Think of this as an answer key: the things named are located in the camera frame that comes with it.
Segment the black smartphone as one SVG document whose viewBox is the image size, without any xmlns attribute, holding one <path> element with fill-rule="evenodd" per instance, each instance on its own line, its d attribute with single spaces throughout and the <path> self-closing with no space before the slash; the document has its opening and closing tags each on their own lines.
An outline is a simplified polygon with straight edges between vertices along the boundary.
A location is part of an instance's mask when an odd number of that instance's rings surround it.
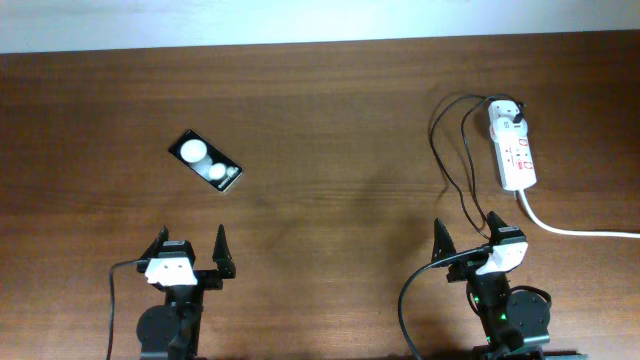
<svg viewBox="0 0 640 360">
<path fill-rule="evenodd" d="M 220 193 L 231 189 L 244 174 L 237 162 L 191 129 L 181 134 L 168 152 Z"/>
</svg>

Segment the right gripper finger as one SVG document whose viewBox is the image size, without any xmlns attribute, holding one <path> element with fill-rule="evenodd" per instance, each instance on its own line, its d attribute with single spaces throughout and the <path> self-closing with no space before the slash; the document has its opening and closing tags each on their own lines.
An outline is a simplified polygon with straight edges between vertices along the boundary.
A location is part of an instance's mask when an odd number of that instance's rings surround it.
<svg viewBox="0 0 640 360">
<path fill-rule="evenodd" d="M 489 243 L 491 245 L 499 244 L 510 232 L 509 226 L 494 211 L 487 214 L 487 225 L 490 229 Z"/>
<path fill-rule="evenodd" d="M 441 219 L 436 218 L 434 220 L 434 243 L 431 261 L 437 262 L 456 254 L 457 251 L 451 235 Z"/>
</svg>

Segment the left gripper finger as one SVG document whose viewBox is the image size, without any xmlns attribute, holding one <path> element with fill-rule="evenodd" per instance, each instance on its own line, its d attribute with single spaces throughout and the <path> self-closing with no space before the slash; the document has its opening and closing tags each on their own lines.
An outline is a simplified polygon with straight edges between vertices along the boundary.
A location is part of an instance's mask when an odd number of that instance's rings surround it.
<svg viewBox="0 0 640 360">
<path fill-rule="evenodd" d="M 217 229 L 212 260 L 217 265 L 231 265 L 233 263 L 226 239 L 225 227 L 222 224 L 220 224 Z"/>
<path fill-rule="evenodd" d="M 166 226 L 163 226 L 155 238 L 155 240 L 151 243 L 151 245 L 144 251 L 141 256 L 141 259 L 144 261 L 149 261 L 152 258 L 155 258 L 157 254 L 160 252 L 160 248 L 162 245 L 169 239 L 169 230 Z"/>
</svg>

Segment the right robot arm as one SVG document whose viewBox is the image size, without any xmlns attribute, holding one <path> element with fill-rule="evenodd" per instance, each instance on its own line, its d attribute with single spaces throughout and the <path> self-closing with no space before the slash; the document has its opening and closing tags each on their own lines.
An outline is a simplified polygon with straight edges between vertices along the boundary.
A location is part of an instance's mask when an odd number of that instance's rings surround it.
<svg viewBox="0 0 640 360">
<path fill-rule="evenodd" d="M 487 337 L 485 345 L 472 350 L 474 359 L 542 359 L 542 346 L 550 342 L 551 296 L 509 284 L 507 274 L 526 255 L 526 236 L 494 212 L 487 215 L 487 224 L 491 236 L 486 244 L 458 252 L 445 225 L 435 220 L 432 262 L 448 269 L 448 282 L 466 284 L 466 298 Z"/>
</svg>

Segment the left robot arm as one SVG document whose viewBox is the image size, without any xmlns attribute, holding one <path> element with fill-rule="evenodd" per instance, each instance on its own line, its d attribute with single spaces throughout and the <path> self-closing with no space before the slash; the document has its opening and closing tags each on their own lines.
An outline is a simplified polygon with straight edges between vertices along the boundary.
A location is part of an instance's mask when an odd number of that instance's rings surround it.
<svg viewBox="0 0 640 360">
<path fill-rule="evenodd" d="M 138 260 L 137 271 L 164 294 L 164 303 L 148 308 L 139 318 L 136 335 L 142 359 L 188 360 L 198 352 L 203 298 L 221 290 L 236 277 L 225 228 L 217 229 L 212 261 L 214 269 L 196 270 L 196 256 L 187 240 L 171 240 L 162 228 Z"/>
</svg>

